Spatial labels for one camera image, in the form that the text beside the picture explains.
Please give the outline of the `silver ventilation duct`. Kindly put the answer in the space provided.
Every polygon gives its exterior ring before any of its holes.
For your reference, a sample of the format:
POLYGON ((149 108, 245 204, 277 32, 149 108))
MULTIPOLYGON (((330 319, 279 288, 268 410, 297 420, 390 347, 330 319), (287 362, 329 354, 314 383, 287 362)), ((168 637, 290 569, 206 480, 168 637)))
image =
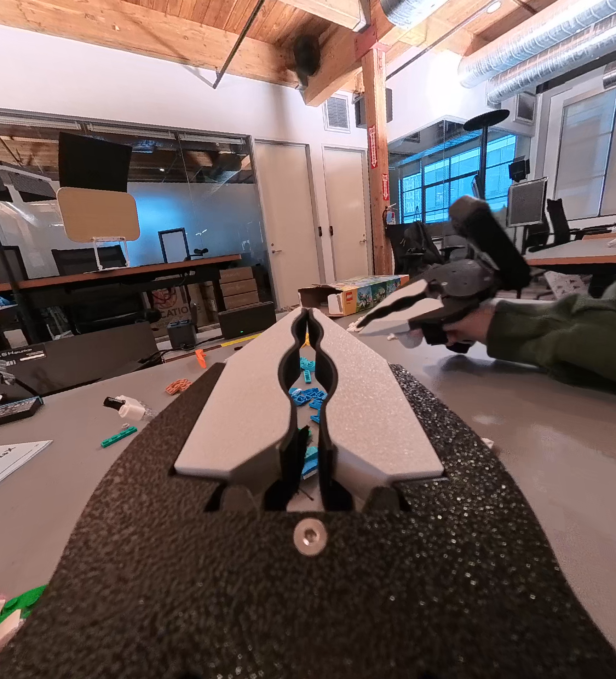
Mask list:
POLYGON ((473 88, 615 13, 616 1, 555 1, 464 56, 457 71, 459 82, 464 88, 473 88))
POLYGON ((485 103, 496 108, 528 88, 585 66, 614 50, 616 26, 573 36, 491 78, 485 89, 485 103))

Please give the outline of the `wooden pillar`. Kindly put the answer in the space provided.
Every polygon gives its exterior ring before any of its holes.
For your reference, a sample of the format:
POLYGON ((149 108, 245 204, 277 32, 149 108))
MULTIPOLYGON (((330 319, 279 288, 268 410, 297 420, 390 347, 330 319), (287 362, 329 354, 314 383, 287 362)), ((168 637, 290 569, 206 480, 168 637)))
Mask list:
POLYGON ((368 176, 372 231, 373 273, 393 271, 393 255, 385 231, 390 206, 388 170, 386 49, 376 42, 362 58, 364 107, 368 143, 368 176))

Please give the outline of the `black equipment case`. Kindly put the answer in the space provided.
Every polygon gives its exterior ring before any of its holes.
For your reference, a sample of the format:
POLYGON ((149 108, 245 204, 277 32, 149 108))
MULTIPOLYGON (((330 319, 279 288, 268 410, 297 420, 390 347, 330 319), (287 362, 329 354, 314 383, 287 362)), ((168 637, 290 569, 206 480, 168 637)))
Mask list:
POLYGON ((0 352, 0 395, 49 396, 161 361, 147 322, 0 352))

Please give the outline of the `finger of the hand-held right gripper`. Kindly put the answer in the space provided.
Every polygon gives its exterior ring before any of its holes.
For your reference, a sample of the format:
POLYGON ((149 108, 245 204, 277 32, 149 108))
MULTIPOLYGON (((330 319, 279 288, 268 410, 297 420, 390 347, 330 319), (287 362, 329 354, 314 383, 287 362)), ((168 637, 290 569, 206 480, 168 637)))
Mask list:
POLYGON ((397 339, 403 347, 415 348, 423 341, 421 325, 442 318, 446 311, 447 308, 441 300, 424 297, 409 308, 373 320, 363 330, 360 330, 360 333, 362 336, 397 339))
POLYGON ((409 280, 367 311, 365 316, 357 321, 357 330, 363 330, 373 320, 411 307, 416 301, 425 297, 428 286, 429 283, 425 279, 409 280))

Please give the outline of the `flat black device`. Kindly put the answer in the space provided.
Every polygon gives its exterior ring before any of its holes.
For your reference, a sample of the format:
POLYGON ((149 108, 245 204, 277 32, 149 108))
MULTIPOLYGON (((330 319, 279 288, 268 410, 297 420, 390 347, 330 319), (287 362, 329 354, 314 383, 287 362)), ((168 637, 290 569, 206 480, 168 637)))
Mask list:
POLYGON ((0 405, 0 426, 34 416, 43 406, 40 397, 0 405))

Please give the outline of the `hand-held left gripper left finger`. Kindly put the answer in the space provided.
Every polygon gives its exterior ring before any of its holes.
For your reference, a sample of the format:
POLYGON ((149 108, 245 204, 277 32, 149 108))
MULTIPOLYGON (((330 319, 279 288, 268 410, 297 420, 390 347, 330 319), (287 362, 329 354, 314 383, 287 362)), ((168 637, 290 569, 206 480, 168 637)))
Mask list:
POLYGON ((176 459, 177 474, 240 486, 265 509, 287 509, 311 446, 310 426, 300 426, 289 394, 308 319, 295 309, 226 361, 176 459))

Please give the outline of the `black ceiling speaker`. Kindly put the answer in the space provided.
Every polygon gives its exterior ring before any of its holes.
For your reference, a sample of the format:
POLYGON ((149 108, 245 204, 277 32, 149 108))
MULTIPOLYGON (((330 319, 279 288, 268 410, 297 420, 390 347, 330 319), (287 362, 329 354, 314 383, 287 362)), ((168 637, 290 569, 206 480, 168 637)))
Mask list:
POLYGON ((313 77, 321 65, 321 48, 319 38, 314 35, 299 35, 292 47, 294 70, 298 76, 300 91, 307 89, 309 79, 313 77))

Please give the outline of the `black office chair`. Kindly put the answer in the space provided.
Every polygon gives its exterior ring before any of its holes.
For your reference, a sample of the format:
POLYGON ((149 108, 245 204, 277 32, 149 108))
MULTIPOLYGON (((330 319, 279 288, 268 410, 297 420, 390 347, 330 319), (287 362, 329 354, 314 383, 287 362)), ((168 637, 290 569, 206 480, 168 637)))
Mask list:
POLYGON ((442 254, 420 221, 386 225, 385 233, 391 245, 395 275, 406 274, 413 279, 444 264, 442 254))
POLYGON ((571 240, 562 199, 546 199, 541 219, 526 227, 525 252, 537 252, 567 244, 571 240))

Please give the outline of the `wooden top desk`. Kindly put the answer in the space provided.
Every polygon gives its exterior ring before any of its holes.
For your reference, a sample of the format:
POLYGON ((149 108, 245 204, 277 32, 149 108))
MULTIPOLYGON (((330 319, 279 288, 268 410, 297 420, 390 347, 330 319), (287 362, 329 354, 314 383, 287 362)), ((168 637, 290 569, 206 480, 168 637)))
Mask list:
POLYGON ((113 300, 137 293, 208 282, 213 284, 215 293, 221 297, 221 271, 241 260, 242 255, 236 253, 175 263, 35 278, 16 283, 16 287, 31 309, 71 307, 95 301, 100 296, 113 300))
POLYGON ((531 267, 569 275, 616 275, 616 244, 612 234, 592 236, 555 247, 527 252, 531 267))

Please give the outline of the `white and black small part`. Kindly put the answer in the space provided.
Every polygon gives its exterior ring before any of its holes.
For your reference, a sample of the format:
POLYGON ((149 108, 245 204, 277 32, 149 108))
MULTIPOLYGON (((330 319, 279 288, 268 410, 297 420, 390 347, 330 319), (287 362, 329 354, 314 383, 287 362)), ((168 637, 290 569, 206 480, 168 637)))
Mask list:
POLYGON ((136 422, 144 419, 147 413, 146 407, 141 402, 124 395, 106 397, 103 406, 117 412, 125 420, 136 422))

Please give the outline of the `stack of cardboard boxes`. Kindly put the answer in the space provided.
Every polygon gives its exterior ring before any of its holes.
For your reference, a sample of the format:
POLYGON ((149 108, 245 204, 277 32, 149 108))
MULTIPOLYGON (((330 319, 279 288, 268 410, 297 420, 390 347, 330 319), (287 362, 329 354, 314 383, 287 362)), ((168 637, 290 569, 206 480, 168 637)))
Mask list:
POLYGON ((254 267, 223 269, 220 271, 219 284, 225 311, 260 302, 254 267))

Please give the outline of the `beige rounded panel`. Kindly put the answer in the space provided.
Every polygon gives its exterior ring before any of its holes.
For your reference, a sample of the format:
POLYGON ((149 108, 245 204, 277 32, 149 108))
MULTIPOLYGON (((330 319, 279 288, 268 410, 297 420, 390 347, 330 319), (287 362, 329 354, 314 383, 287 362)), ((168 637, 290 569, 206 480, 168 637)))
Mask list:
POLYGON ((100 262, 99 245, 106 242, 120 243, 124 267, 131 266, 127 243, 141 235, 137 205, 131 194, 61 187, 57 201, 67 237, 77 243, 92 244, 99 271, 112 270, 100 262))

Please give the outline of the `person's right forearm green sleeve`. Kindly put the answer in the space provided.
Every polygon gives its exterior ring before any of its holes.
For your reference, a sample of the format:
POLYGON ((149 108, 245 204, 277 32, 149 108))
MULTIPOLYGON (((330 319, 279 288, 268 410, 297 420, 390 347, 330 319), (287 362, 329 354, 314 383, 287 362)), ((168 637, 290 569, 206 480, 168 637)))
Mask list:
POLYGON ((597 299, 574 293, 551 303, 499 301, 486 347, 494 359, 616 393, 616 283, 597 299))

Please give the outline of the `green lego plates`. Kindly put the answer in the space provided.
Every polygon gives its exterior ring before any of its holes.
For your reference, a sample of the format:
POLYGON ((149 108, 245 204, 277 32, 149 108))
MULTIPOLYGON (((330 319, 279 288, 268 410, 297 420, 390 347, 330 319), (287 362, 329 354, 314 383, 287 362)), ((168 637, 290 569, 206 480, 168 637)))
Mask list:
POLYGON ((47 585, 41 585, 16 596, 4 603, 0 612, 0 624, 12 613, 20 611, 21 620, 27 619, 47 585))

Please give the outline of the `pile of dark blue lego bricks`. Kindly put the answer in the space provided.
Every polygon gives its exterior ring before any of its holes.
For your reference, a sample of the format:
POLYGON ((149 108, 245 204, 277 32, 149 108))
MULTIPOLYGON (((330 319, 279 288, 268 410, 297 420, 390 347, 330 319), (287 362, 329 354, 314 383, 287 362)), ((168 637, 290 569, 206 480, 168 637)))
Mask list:
POLYGON ((290 399, 293 401, 295 406, 308 406, 312 409, 310 419, 319 424, 320 423, 320 411, 323 402, 327 398, 327 393, 323 392, 319 388, 309 388, 300 389, 292 387, 288 390, 290 399))

